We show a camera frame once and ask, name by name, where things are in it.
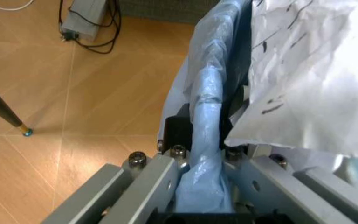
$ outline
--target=paper with black marks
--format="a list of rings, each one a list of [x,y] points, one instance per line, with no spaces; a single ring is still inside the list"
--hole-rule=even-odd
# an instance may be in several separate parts
[[[250,106],[225,143],[358,156],[358,0],[256,0]]]

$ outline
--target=black cable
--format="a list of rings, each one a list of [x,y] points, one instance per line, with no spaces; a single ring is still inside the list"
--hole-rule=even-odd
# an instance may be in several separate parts
[[[95,26],[100,26],[100,27],[109,27],[112,25],[112,23],[114,23],[115,27],[116,27],[116,32],[113,36],[113,38],[105,43],[101,43],[101,44],[96,44],[96,45],[87,45],[87,44],[83,44],[81,42],[79,42],[78,40],[78,34],[74,34],[74,35],[69,35],[69,34],[65,34],[63,33],[62,31],[62,5],[63,5],[63,0],[60,0],[60,6],[59,6],[59,30],[60,30],[60,33],[63,35],[63,36],[69,36],[70,39],[74,40],[78,45],[80,45],[81,47],[84,47],[90,51],[93,51],[95,53],[99,53],[99,54],[108,54],[110,53],[113,48],[114,48],[114,45],[115,45],[115,42],[116,42],[116,39],[120,33],[120,30],[121,30],[121,10],[120,10],[120,7],[119,7],[119,4],[117,2],[117,0],[108,0],[109,1],[109,4],[108,4],[108,7],[109,7],[109,12],[110,12],[110,16],[111,16],[111,21],[109,23],[109,25],[101,25],[101,24],[97,24],[97,23],[93,23],[91,21],[89,21],[88,19],[86,19],[85,17],[83,17],[82,15],[80,15],[79,13],[71,10],[70,12],[73,12],[75,13],[76,15],[80,16],[82,19],[84,19],[85,21],[89,22],[90,24],[92,25],[95,25]],[[112,13],[111,11],[111,4],[110,2],[111,1],[114,1],[114,13]],[[118,14],[118,23],[115,19],[116,15]],[[103,47],[103,46],[106,46],[108,44],[111,44],[110,48],[107,50],[107,51],[99,51],[99,50],[95,50],[93,48],[99,48],[99,47]]]

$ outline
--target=metal frame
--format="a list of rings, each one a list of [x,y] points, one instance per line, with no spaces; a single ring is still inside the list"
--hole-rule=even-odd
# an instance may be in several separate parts
[[[102,213],[117,201],[131,182],[129,171],[105,164],[42,223],[96,223],[102,219]]]
[[[258,214],[279,212],[295,223],[353,223],[267,156],[226,164],[226,170]]]
[[[152,212],[165,211],[179,180],[177,162],[157,154],[101,220],[100,224],[144,224]]]
[[[358,223],[358,190],[320,167],[294,173],[310,189]]]

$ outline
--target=blue rubber foot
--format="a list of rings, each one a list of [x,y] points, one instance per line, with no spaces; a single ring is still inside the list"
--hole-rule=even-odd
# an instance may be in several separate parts
[[[24,133],[23,135],[26,137],[30,137],[33,134],[33,130],[31,128],[28,129],[28,132]]]

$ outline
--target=wooden floor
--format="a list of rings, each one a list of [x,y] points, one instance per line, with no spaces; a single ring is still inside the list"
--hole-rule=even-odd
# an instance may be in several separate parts
[[[0,11],[0,95],[34,129],[25,138],[0,118],[0,224],[39,223],[103,164],[155,154],[161,109],[194,28],[124,17],[113,52],[98,55],[60,41],[58,3]]]

